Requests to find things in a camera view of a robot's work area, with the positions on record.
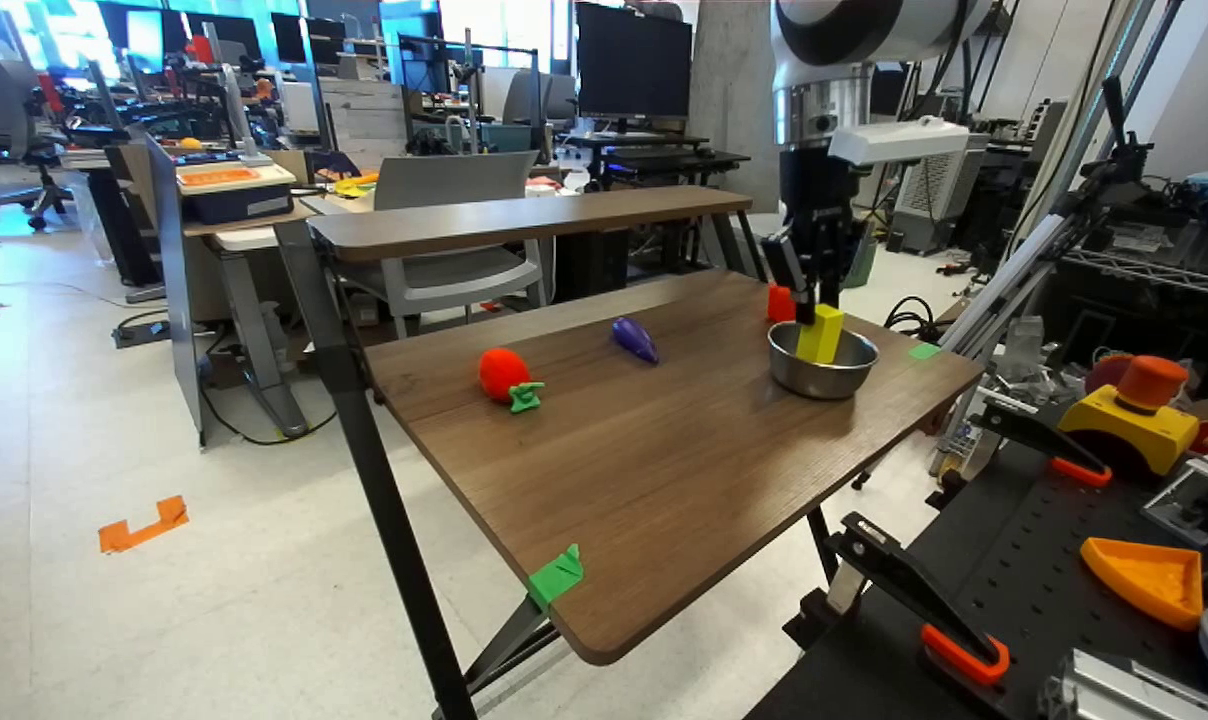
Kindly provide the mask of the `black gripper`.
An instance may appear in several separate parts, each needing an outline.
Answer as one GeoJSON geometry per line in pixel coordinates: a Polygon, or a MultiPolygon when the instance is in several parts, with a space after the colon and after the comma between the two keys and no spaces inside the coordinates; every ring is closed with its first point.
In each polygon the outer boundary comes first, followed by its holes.
{"type": "Polygon", "coordinates": [[[854,172],[854,163],[834,155],[827,146],[792,142],[782,152],[782,200],[789,237],[768,237],[763,261],[774,283],[792,286],[802,322],[812,319],[810,277],[820,279],[820,302],[843,309],[840,298],[861,237],[861,225],[854,218],[856,189],[861,177],[854,172]]]}

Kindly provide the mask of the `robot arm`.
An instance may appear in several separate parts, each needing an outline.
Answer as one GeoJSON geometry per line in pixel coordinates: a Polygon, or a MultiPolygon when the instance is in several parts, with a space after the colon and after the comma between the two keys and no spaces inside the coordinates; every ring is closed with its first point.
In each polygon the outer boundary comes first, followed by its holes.
{"type": "Polygon", "coordinates": [[[951,63],[991,0],[768,0],[783,244],[768,264],[798,291],[798,314],[840,302],[856,254],[856,168],[834,139],[869,118],[875,63],[951,63]]]}

